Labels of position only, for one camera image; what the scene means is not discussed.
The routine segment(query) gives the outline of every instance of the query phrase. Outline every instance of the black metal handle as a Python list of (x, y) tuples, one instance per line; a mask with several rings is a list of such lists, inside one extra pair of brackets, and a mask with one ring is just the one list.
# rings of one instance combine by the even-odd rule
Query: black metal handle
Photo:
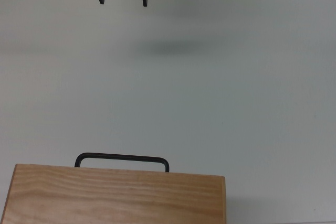
[(80, 167), (80, 163), (84, 158), (102, 158), (102, 159), (117, 159), (117, 160), (129, 160), (129, 161), (141, 161), (160, 163), (165, 166), (165, 172), (169, 172), (169, 163), (167, 160), (161, 157), (146, 157), (146, 156), (133, 156), (133, 155), (121, 155), (121, 154), (108, 154), (108, 153), (82, 153), (76, 158), (75, 167)]

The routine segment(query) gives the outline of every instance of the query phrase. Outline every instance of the wooden box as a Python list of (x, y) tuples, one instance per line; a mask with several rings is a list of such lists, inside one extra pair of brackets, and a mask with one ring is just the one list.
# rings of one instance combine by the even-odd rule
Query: wooden box
[(225, 224), (225, 178), (16, 165), (1, 224)]

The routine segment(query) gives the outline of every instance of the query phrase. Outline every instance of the wooden surface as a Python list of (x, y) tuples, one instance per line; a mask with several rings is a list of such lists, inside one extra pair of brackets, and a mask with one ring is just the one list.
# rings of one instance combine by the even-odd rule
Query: wooden surface
[(16, 165), (2, 224), (223, 224), (225, 178)]

